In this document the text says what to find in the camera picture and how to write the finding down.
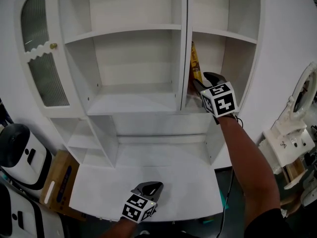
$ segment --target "black and white appliance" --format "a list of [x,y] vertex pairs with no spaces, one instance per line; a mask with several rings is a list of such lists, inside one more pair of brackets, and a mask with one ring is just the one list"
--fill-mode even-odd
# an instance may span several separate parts
[[23,124],[10,124],[0,133],[0,166],[26,192],[40,198],[53,155]]
[[0,236],[10,238],[64,238],[59,215],[0,183]]

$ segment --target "black lid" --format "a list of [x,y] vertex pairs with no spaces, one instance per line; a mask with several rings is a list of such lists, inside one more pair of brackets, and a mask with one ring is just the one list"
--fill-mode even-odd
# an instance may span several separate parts
[[12,218],[11,218],[11,200],[8,188],[0,182],[0,235],[11,236]]
[[23,124],[13,123],[0,133],[0,166],[14,167],[29,141],[30,130]]

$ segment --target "forearm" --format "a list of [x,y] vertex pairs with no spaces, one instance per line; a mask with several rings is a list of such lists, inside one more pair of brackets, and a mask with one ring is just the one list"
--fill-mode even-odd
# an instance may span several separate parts
[[278,187],[262,152],[235,119],[224,117],[218,120],[232,167],[248,202],[247,207],[253,207],[255,202],[262,207],[258,209],[259,213],[269,208],[278,208]]
[[133,221],[121,219],[100,238],[130,238],[136,230],[137,225],[138,224]]

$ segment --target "person's left arm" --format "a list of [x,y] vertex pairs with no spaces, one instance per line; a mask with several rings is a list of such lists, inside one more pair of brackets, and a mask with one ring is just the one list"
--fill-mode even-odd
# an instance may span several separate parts
[[128,219],[121,219],[114,224],[100,238],[130,238],[136,230],[138,224]]

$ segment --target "white wall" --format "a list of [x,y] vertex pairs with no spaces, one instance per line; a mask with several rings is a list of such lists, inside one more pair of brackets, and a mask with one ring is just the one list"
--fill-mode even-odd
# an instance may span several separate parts
[[264,0],[264,38],[240,117],[257,142],[270,129],[310,62],[317,62],[317,8],[313,0]]
[[13,30],[15,0],[0,0],[0,98],[16,123],[27,125],[55,154],[63,148],[50,121],[42,115],[24,77]]

